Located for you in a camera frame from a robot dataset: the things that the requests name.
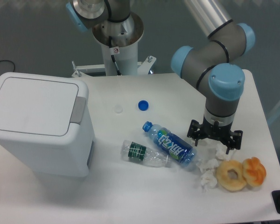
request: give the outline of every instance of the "orange object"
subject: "orange object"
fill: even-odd
[[[266,169],[256,157],[243,161],[243,176],[252,187],[260,186],[266,178]]]

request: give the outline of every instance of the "blue bottle cap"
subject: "blue bottle cap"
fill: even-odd
[[[146,100],[141,100],[138,103],[138,107],[139,107],[140,110],[146,111],[148,109],[148,102]]]
[[[152,126],[153,126],[153,123],[147,121],[147,122],[145,122],[145,124],[143,125],[142,129],[143,129],[145,132],[148,132],[148,131],[151,129]]]

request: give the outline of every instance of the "blue joint cover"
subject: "blue joint cover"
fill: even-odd
[[[190,46],[183,46],[179,48],[173,55],[171,59],[171,69],[181,77],[181,72],[182,72],[182,65],[183,62],[185,61],[188,53],[192,50],[193,48]]]
[[[84,24],[81,22],[80,18],[77,16],[75,10],[71,6],[71,4],[68,2],[66,5],[66,9],[70,15],[71,20],[74,22],[76,27],[81,31],[81,32],[86,32],[88,29]]]
[[[245,32],[246,34],[246,49],[245,49],[245,53],[247,53],[255,44],[255,33],[253,31],[253,29],[251,27],[249,27],[247,24],[245,23],[239,23],[238,24]]]
[[[245,74],[240,67],[223,63],[215,66],[209,76],[210,90],[220,99],[234,101],[244,91]]]

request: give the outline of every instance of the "green bottle label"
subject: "green bottle label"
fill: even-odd
[[[146,147],[138,143],[132,142],[130,145],[130,150],[128,157],[135,157],[143,161],[145,155]]]

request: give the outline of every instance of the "bagel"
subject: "bagel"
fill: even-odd
[[[252,187],[260,186],[266,177],[266,169],[256,157],[243,161],[243,177]]]
[[[234,171],[237,174],[236,179],[229,177],[228,172]],[[247,182],[243,178],[243,165],[236,160],[222,161],[217,168],[216,177],[224,188],[229,191],[237,191],[243,189]]]

